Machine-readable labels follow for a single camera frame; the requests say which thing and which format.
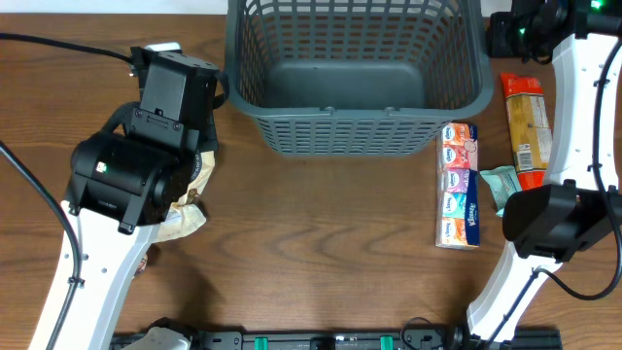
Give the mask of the Kleenex tissue multipack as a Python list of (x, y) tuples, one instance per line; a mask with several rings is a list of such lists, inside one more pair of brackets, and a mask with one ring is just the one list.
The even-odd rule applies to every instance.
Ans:
[(480, 246), (477, 128), (450, 122), (436, 141), (437, 219), (435, 246), (474, 249)]

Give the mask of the grey plastic lattice basket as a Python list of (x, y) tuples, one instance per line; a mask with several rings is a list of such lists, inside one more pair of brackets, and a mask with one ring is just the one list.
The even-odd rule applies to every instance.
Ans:
[(230, 102), (286, 156), (408, 156), (482, 113), (478, 0), (229, 0)]

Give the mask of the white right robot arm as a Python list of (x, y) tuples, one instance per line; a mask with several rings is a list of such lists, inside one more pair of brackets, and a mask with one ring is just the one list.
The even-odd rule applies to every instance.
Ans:
[(492, 57), (551, 64), (556, 107), (550, 163), (541, 186), (511, 195), (502, 218), (505, 245), (466, 323), (449, 349), (512, 349), (517, 324), (546, 282), (576, 253), (621, 234), (621, 190), (614, 160), (621, 70), (617, 0), (516, 1), (493, 14)]

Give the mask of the teal small snack packet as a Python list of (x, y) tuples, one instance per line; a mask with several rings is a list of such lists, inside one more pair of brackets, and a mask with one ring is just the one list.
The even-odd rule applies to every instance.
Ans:
[(493, 170), (483, 170), (480, 176), (490, 187), (497, 205), (496, 215), (502, 218), (506, 202), (522, 190), (515, 168), (511, 165), (500, 166)]

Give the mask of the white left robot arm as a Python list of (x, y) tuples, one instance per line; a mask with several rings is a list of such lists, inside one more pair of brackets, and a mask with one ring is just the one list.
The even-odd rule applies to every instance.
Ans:
[(105, 349), (130, 284), (173, 204), (217, 149), (213, 112), (228, 97), (216, 65), (176, 43), (137, 47), (140, 98), (82, 141), (57, 205), (61, 253), (34, 349)]

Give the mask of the orange tan cracker package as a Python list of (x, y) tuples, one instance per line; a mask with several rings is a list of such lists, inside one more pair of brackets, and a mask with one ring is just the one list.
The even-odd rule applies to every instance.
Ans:
[(523, 191), (541, 187), (552, 149), (552, 131), (537, 78), (500, 74), (514, 165)]

